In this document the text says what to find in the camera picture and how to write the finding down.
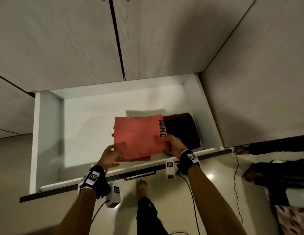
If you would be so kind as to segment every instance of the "floor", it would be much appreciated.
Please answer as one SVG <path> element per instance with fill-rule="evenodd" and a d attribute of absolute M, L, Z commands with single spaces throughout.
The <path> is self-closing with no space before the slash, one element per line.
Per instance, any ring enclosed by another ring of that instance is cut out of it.
<path fill-rule="evenodd" d="M 0 234 L 51 234 L 77 197 L 77 191 L 62 193 L 19 204 L 28 194 L 32 135 L 0 139 Z M 273 153 L 239 156 L 236 191 L 243 226 L 250 235 L 278 234 L 264 188 L 242 181 L 241 175 L 251 162 L 272 159 L 299 159 L 304 153 Z M 232 154 L 201 161 L 201 168 L 239 217 L 234 191 L 236 158 Z M 168 232 L 182 230 L 197 234 L 192 198 L 182 178 L 165 179 L 165 171 L 145 177 L 150 184 L 150 199 Z M 91 226 L 90 234 L 136 234 L 135 180 L 120 180 L 122 203 L 115 209 L 103 207 Z M 95 211 L 104 199 L 97 201 Z M 205 235 L 199 214 L 201 235 Z"/>

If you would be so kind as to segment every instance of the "wrist strap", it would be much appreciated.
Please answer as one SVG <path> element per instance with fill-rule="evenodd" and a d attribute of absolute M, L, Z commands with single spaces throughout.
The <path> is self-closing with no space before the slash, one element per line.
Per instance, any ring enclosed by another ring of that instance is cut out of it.
<path fill-rule="evenodd" d="M 180 155 L 180 160 L 177 165 L 180 172 L 183 175 L 187 175 L 189 168 L 193 165 L 200 166 L 200 162 L 197 156 L 194 155 L 191 150 L 183 151 Z"/>
<path fill-rule="evenodd" d="M 111 192 L 111 187 L 106 181 L 105 172 L 101 166 L 93 166 L 89 173 L 82 178 L 78 184 L 79 194 L 83 188 L 93 189 L 97 199 L 103 198 Z"/>

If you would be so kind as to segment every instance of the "drawer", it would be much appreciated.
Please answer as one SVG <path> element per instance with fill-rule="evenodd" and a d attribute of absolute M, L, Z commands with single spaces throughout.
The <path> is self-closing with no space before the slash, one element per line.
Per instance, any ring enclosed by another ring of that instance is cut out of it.
<path fill-rule="evenodd" d="M 201 139 L 197 156 L 224 150 L 196 74 L 36 92 L 30 194 L 76 185 L 113 144 L 116 116 L 185 112 L 192 115 Z M 121 162 L 106 177 L 162 167 L 167 158 L 157 154 L 148 162 Z"/>

